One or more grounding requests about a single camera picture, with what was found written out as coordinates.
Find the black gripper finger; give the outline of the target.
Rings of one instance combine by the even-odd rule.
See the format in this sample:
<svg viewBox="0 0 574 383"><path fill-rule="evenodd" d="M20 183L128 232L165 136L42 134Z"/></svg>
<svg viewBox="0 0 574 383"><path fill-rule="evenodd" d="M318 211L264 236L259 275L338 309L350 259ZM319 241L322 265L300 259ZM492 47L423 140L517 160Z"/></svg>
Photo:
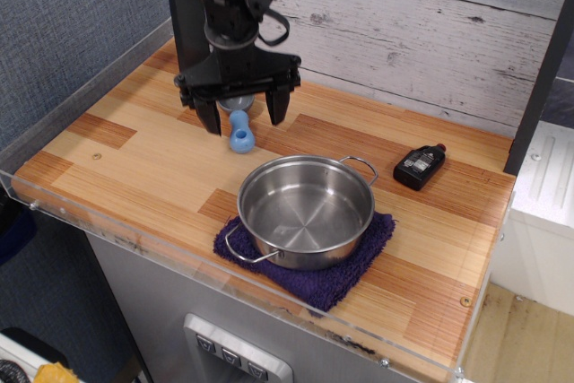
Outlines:
<svg viewBox="0 0 574 383"><path fill-rule="evenodd" d="M291 97L289 86L267 90L265 92L265 102L270 121L274 126L281 124L286 116Z"/></svg>
<svg viewBox="0 0 574 383"><path fill-rule="evenodd" d="M221 118L216 102L198 98L194 98L193 102L197 117L204 129L210 134L220 135L222 133Z"/></svg>

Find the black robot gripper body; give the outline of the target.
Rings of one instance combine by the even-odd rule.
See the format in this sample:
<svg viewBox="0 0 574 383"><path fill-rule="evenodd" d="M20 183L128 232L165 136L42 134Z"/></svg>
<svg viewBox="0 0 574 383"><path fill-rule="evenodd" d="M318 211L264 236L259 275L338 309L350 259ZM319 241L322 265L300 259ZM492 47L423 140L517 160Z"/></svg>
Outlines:
<svg viewBox="0 0 574 383"><path fill-rule="evenodd" d="M206 60L176 76L183 103L194 107L194 98L219 100L300 85L300 57L249 45L236 50L214 49Z"/></svg>

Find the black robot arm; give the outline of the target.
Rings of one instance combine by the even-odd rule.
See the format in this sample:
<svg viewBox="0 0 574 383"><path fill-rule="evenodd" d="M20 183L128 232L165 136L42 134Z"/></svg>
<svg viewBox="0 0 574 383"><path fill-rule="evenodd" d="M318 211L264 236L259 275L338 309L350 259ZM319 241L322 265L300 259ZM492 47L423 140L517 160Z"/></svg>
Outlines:
<svg viewBox="0 0 574 383"><path fill-rule="evenodd" d="M221 132L218 100L265 95L270 121L283 122L300 85L300 57L273 48L290 33L274 0L169 0L183 105L204 128Z"/></svg>

